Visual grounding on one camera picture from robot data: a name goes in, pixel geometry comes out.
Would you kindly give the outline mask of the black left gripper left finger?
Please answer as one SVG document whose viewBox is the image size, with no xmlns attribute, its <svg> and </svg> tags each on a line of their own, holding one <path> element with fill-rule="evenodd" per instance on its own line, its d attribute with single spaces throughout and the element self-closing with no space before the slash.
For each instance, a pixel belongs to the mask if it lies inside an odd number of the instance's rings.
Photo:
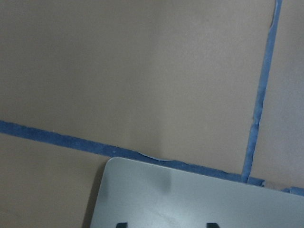
<svg viewBox="0 0 304 228">
<path fill-rule="evenodd" d="M 119 222 L 116 224 L 116 228 L 128 228 L 127 222 Z"/>
</svg>

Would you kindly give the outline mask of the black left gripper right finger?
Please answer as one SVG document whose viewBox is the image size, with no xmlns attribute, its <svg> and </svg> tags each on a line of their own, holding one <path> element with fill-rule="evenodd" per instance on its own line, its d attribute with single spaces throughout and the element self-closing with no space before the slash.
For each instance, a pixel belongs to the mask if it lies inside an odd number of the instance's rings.
<svg viewBox="0 0 304 228">
<path fill-rule="evenodd" d="M 218 223 L 207 223 L 206 228 L 220 228 Z"/>
</svg>

